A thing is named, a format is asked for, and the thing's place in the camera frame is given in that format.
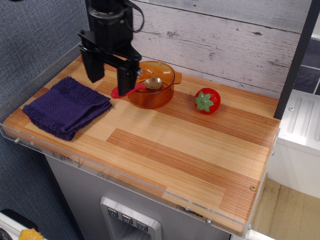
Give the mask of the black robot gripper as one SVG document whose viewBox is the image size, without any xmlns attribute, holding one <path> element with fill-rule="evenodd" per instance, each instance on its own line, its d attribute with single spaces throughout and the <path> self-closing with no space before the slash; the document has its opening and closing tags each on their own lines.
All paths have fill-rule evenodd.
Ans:
<svg viewBox="0 0 320 240">
<path fill-rule="evenodd" d="M 125 96 L 135 88 L 141 55 L 132 47 L 133 13 L 141 8 L 129 0 L 90 0 L 87 6 L 89 31 L 81 30 L 81 55 L 89 80 L 95 83 L 105 76 L 104 64 L 117 69 L 118 94 Z"/>
</svg>

